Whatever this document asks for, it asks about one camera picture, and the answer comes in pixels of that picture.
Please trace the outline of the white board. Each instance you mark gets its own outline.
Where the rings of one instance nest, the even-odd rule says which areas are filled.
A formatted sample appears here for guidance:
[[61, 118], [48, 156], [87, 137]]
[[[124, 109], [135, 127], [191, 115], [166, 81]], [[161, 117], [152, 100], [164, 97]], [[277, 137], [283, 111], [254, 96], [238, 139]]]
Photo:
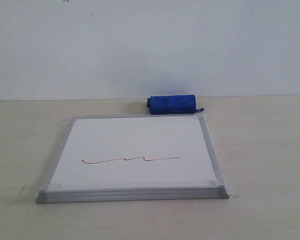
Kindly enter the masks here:
[[62, 127], [38, 204], [218, 199], [224, 181], [206, 123], [194, 115], [81, 116]]

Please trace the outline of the clear tape corner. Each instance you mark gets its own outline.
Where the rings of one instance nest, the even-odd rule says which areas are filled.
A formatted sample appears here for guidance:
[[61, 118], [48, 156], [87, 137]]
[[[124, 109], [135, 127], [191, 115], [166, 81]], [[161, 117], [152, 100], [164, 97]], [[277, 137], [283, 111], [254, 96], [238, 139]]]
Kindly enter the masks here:
[[42, 183], [42, 184], [31, 184], [22, 186], [19, 197], [35, 199], [39, 196], [40, 192], [45, 192], [48, 189], [58, 190], [62, 188], [60, 183]]
[[209, 180], [208, 184], [210, 187], [216, 188], [216, 197], [219, 199], [229, 199], [239, 197], [239, 187], [230, 184], [227, 181], [220, 180]]
[[193, 115], [193, 119], [196, 120], [196, 121], [199, 121], [200, 123], [205, 123], [204, 115], [201, 114], [201, 113], [195, 113]]
[[60, 127], [73, 126], [76, 123], [76, 121], [77, 121], [76, 117], [64, 118], [58, 123], [58, 125]]

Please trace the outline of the clear tape near right corner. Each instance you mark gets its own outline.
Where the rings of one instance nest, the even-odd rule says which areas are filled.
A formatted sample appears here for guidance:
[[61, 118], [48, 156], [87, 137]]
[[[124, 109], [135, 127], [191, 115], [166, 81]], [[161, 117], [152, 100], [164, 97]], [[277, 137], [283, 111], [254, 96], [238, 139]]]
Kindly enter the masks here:
[[210, 187], [216, 188], [216, 197], [219, 199], [229, 199], [239, 197], [239, 187], [230, 184], [227, 181], [220, 180], [209, 180], [208, 184]]

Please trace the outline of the clear tape far right corner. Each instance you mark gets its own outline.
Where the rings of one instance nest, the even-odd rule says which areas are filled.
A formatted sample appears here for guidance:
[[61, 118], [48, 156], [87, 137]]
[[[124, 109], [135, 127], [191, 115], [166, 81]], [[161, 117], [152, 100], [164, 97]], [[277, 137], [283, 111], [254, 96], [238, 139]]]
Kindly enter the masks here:
[[196, 121], [199, 121], [200, 123], [205, 123], [204, 115], [201, 114], [201, 113], [195, 113], [193, 115], [193, 119], [196, 120]]

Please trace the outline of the clear tape far left corner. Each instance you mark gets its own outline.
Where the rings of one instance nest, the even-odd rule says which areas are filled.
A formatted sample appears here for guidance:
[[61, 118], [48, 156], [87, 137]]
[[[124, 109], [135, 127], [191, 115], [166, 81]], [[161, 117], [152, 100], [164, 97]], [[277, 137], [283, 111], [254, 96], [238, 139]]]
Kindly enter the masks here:
[[58, 125], [60, 127], [73, 126], [76, 123], [76, 121], [77, 121], [76, 117], [64, 118], [58, 123]]

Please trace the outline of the blue cloth eraser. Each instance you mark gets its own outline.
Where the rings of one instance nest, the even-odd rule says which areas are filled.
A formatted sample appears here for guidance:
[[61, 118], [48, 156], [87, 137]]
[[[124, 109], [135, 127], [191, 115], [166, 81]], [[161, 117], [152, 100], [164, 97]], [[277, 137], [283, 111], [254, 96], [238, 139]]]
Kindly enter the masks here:
[[146, 106], [151, 115], [195, 114], [204, 111], [204, 108], [197, 108], [194, 94], [151, 96]]

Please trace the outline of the clear tape near left corner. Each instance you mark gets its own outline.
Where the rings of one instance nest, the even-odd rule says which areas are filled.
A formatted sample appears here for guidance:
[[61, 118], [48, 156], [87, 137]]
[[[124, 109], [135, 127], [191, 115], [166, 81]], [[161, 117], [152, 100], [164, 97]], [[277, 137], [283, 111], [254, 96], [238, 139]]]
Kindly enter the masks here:
[[31, 184], [22, 186], [19, 197], [35, 199], [39, 196], [40, 192], [45, 192], [48, 189], [58, 190], [62, 188], [60, 183], [42, 183], [42, 184]]

